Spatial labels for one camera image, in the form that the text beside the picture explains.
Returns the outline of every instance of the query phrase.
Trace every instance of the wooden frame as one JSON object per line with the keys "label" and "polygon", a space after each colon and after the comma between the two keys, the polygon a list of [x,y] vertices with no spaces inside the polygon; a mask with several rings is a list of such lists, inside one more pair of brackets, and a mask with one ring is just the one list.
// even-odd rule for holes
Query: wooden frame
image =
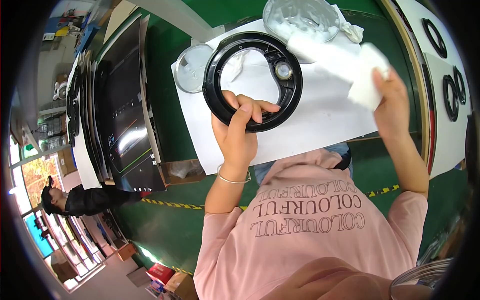
{"label": "wooden frame", "polygon": [[407,48],[408,55],[410,56],[410,61],[413,66],[413,73],[415,75],[415,81],[417,83],[419,99],[420,99],[420,114],[421,114],[421,158],[428,164],[429,156],[431,153],[429,152],[430,149],[430,114],[429,114],[429,107],[428,107],[428,96],[427,96],[427,88],[425,86],[425,79],[423,78],[423,72],[419,60],[417,58],[417,54],[415,53],[415,49],[413,47],[413,43],[410,40],[410,36],[406,31],[405,27],[403,26],[403,20],[400,18],[398,13],[395,11],[394,7],[391,5],[390,0],[380,0],[384,5],[385,9],[390,14],[390,17],[393,19],[395,26],[397,27],[400,36],[402,37],[403,42],[405,43],[405,47]]}

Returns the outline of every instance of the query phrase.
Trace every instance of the white sponge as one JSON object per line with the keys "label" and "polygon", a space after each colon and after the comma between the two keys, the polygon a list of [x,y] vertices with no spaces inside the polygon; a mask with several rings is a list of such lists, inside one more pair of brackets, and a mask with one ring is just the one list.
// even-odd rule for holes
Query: white sponge
{"label": "white sponge", "polygon": [[376,110],[382,95],[373,84],[372,72],[377,68],[383,78],[387,79],[389,67],[387,57],[377,47],[371,43],[362,44],[357,67],[351,70],[353,85],[348,98],[372,111]]}

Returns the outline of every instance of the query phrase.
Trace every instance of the clear plastic container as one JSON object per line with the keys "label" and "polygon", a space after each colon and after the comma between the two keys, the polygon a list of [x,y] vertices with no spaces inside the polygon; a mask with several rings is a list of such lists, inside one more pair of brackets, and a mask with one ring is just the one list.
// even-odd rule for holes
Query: clear plastic container
{"label": "clear plastic container", "polygon": [[336,11],[325,0],[268,0],[262,18],[267,32],[286,45],[293,36],[328,42],[340,25]]}

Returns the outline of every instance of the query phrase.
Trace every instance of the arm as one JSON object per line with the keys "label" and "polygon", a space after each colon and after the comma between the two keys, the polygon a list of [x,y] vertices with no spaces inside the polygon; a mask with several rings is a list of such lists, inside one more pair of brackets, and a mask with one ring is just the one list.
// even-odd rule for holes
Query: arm
{"label": "arm", "polygon": [[[225,159],[218,172],[229,181],[245,181],[248,166],[257,155],[257,135],[245,133],[250,118],[262,122],[262,109],[276,112],[279,106],[261,100],[253,100],[244,95],[235,96],[230,91],[223,91],[225,100],[237,108],[230,125],[220,122],[212,114],[212,129],[215,139]],[[240,201],[244,183],[230,183],[217,176],[205,200],[205,213],[230,213]]]}
{"label": "arm", "polygon": [[408,132],[410,112],[405,84],[393,68],[388,80],[373,71],[373,82],[384,96],[374,112],[378,133],[393,160],[400,187],[427,198],[429,175]]}
{"label": "arm", "polygon": [[384,138],[384,144],[395,166],[400,187],[428,197],[429,176],[410,135],[395,139]]}

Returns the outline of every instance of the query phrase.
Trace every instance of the pink t-shirt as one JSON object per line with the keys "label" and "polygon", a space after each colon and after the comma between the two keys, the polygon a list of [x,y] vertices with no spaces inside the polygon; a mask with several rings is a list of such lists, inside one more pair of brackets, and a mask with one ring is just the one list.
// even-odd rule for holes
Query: pink t-shirt
{"label": "pink t-shirt", "polygon": [[386,219],[324,149],[274,163],[245,212],[206,214],[200,300],[260,299],[304,264],[338,257],[393,279],[415,266],[427,200],[403,192]]}

